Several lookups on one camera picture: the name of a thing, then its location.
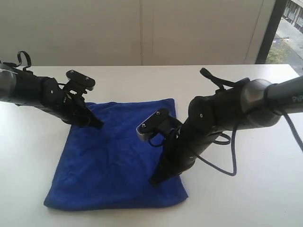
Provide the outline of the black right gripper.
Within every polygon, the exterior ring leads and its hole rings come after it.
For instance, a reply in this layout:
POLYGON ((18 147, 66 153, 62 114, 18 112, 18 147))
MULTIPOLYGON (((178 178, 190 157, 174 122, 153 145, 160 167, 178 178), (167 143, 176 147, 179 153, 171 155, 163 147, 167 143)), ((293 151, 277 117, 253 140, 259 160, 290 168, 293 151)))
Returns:
POLYGON ((196 96, 179 134, 164 142, 160 161, 148 182, 158 186, 188 170, 196 158, 227 130, 227 95, 196 96))

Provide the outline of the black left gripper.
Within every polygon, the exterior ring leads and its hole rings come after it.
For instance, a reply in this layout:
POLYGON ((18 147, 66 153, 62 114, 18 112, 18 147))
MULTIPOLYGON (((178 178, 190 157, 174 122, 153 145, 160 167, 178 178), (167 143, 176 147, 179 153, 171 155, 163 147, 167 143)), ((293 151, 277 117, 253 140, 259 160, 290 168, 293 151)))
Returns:
POLYGON ((104 123, 91 112, 82 96, 59 87, 54 78, 37 77, 40 82, 40 105, 37 109, 60 118, 67 124, 101 129, 104 123))

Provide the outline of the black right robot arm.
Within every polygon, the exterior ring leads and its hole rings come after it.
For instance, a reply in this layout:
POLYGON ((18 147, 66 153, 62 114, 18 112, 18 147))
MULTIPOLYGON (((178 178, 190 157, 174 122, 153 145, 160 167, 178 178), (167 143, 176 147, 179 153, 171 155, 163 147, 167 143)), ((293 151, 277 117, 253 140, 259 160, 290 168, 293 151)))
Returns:
POLYGON ((212 96, 196 96, 178 136, 164 143, 149 182, 159 185, 191 168, 196 158, 224 131, 271 127, 282 115, 303 111, 303 78, 279 84, 264 79, 247 80, 239 87, 217 90, 212 96))

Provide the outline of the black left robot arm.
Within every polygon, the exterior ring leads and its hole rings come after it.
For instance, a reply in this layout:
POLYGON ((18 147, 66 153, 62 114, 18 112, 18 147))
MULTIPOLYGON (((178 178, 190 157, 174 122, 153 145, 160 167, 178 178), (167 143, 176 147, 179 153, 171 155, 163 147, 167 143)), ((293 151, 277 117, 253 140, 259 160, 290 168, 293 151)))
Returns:
POLYGON ((82 96, 92 91, 95 80, 75 70, 66 72, 68 82, 60 87, 55 78, 19 70, 14 63, 0 65, 0 100, 17 106, 32 106, 81 127, 102 128, 103 122, 89 110, 82 96))

